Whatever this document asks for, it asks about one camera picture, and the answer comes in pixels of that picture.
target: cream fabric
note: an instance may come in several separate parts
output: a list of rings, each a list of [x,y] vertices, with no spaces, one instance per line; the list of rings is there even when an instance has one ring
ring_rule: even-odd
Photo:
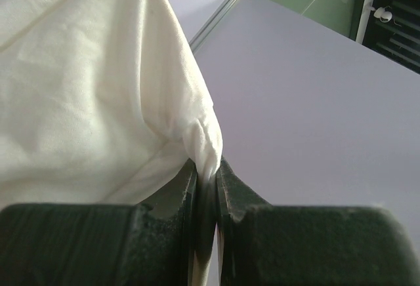
[[[221,131],[167,0],[0,0],[0,12],[0,208],[138,203],[188,157],[208,188]]]

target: white cloth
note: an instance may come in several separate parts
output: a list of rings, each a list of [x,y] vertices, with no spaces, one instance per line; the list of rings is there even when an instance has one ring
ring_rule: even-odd
[[[0,13],[0,208],[138,203],[188,157],[212,182],[221,131],[167,0],[0,0]]]

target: metal bar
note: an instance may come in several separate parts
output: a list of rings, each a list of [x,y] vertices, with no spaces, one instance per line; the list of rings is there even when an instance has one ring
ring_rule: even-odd
[[[238,0],[224,0],[222,5],[214,12],[213,15],[206,21],[204,26],[197,32],[197,34],[190,41],[190,47],[193,53],[195,53],[199,47],[203,44],[205,38],[215,28],[215,26],[221,21],[226,13],[234,6]]]

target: black plastic part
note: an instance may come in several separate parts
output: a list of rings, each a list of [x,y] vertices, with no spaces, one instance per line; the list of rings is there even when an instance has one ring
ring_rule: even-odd
[[[420,285],[402,227],[383,209],[273,207],[223,160],[221,285]]]
[[[197,174],[137,206],[13,205],[0,213],[0,285],[189,285]]]

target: towel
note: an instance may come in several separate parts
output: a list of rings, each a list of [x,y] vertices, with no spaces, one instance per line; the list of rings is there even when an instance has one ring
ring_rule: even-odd
[[[0,12],[0,209],[136,204],[190,157],[206,213],[221,130],[168,0],[0,0]]]

